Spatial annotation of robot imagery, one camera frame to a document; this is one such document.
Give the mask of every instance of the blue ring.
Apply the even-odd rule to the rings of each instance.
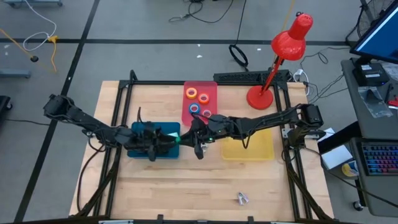
[[[198,109],[196,111],[192,111],[191,107],[192,106],[196,106]],[[200,113],[200,106],[197,103],[192,103],[191,105],[189,105],[189,113]]]

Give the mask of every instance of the monitor screen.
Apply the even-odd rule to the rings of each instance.
[[[360,38],[351,53],[398,63],[398,1]]]

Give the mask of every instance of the gray floor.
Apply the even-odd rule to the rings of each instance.
[[[202,18],[212,20],[229,1],[206,0]],[[44,16],[58,24],[60,38],[78,39],[83,32],[93,0],[68,0],[64,7],[37,7]],[[101,0],[88,38],[91,39],[235,39],[243,0],[235,0],[225,18],[216,24],[193,19],[168,23],[173,16],[184,15],[187,3],[173,1]],[[241,39],[271,40],[282,27],[290,2],[249,0],[241,29]],[[341,41],[358,15],[359,1],[297,1],[294,12],[304,11],[314,17],[307,40]],[[38,18],[28,8],[12,9],[0,4],[0,27],[13,37],[24,38],[34,32],[51,31],[51,24]],[[77,44],[58,44],[58,73],[46,72],[31,63],[12,44],[0,44],[0,67],[32,71],[30,79],[0,80],[0,95],[9,95],[14,109],[9,118],[49,123],[42,107],[51,93],[60,93],[75,54]],[[269,45],[241,45],[249,58],[250,70],[265,70],[272,61]],[[327,46],[308,46],[314,54]],[[50,66],[52,44],[34,52]],[[317,57],[303,63],[310,82],[323,88],[341,74],[340,61],[351,57],[348,50],[326,50],[329,64]],[[298,62],[285,62],[284,69],[296,71]],[[239,67],[228,52],[228,45],[197,44],[86,44],[68,95],[89,114],[93,114],[103,80],[127,79],[134,69],[141,80],[212,80],[214,73],[238,72]],[[342,79],[330,91],[345,88]],[[341,113],[334,105],[344,105]],[[325,127],[339,130],[356,120],[347,91],[317,101]],[[0,129],[0,223],[13,221],[25,191],[47,127],[27,123],[5,122]],[[86,138],[80,128],[58,124],[47,158],[30,201],[25,221],[67,217],[75,191]],[[398,219],[374,217],[367,210],[353,210],[358,199],[356,190],[326,175],[335,217],[347,222],[398,223]]]

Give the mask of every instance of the white cable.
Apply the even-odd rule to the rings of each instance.
[[[302,69],[298,69],[298,70],[294,73],[294,75],[293,75],[293,80],[294,80],[295,82],[298,82],[298,81],[300,80],[301,75],[303,75],[303,74],[304,74],[305,78],[307,79],[307,83],[309,83],[310,80],[308,79],[308,75],[307,75],[307,74],[304,72],[304,70],[302,70]],[[305,93],[305,95],[308,96],[309,94],[310,94],[310,87],[307,87],[307,92]]]
[[[44,17],[44,16],[40,15],[38,12],[36,12],[36,11],[33,9],[33,7],[29,4],[29,2],[27,2],[27,0],[24,0],[24,1],[26,2],[26,4],[30,7],[30,9],[31,9],[36,15],[38,15],[38,16],[40,16],[41,18],[45,19],[46,21],[49,21],[49,22],[51,22],[52,24],[54,24],[54,31],[52,32],[51,35],[49,35],[49,33],[47,33],[47,32],[37,32],[37,33],[35,33],[35,34],[29,36],[28,38],[26,38],[26,39],[24,40],[24,42],[22,43],[22,46],[24,47],[24,49],[27,50],[27,51],[33,51],[33,50],[36,50],[36,49],[38,49],[39,47],[41,47],[51,36],[54,35],[55,31],[57,30],[57,25],[56,25],[53,21],[51,21],[50,19],[47,19],[46,17]],[[34,47],[34,48],[32,48],[32,49],[28,49],[28,48],[25,46],[26,42],[27,42],[30,38],[32,38],[32,37],[34,37],[34,36],[36,36],[36,35],[39,35],[39,34],[45,34],[45,35],[47,36],[47,38],[44,39],[43,42],[42,42],[41,44],[39,44],[38,46],[36,46],[36,47]]]

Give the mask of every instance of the wooden tabletop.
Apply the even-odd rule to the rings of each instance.
[[[288,83],[291,105],[306,103],[304,85]],[[255,110],[246,102],[249,86],[219,86],[218,113],[225,116],[254,118],[277,112],[275,102],[266,110]],[[102,84],[95,118],[110,124],[118,90],[118,82]],[[134,85],[127,125],[136,121],[138,108],[144,121],[175,121],[181,123],[182,85]],[[285,108],[283,93],[280,91]],[[118,121],[121,120],[124,98]],[[188,128],[181,125],[181,133]],[[163,214],[166,220],[247,220],[293,221],[292,202],[285,164],[280,158],[282,140],[279,127],[271,128],[275,159],[262,162],[226,161],[221,157],[220,142],[209,144],[205,158],[198,160],[193,148],[181,146],[175,160],[132,159],[123,149],[111,218],[156,219]],[[315,141],[307,147],[318,150]],[[83,164],[94,153],[86,147]],[[307,189],[331,217],[331,208],[320,158],[301,150]],[[81,207],[98,186],[104,154],[98,154],[88,165],[82,181]],[[239,206],[237,193],[246,194],[250,202]],[[302,196],[297,189],[300,216],[305,217]],[[106,200],[101,206],[104,213]],[[75,214],[76,193],[70,214]]]

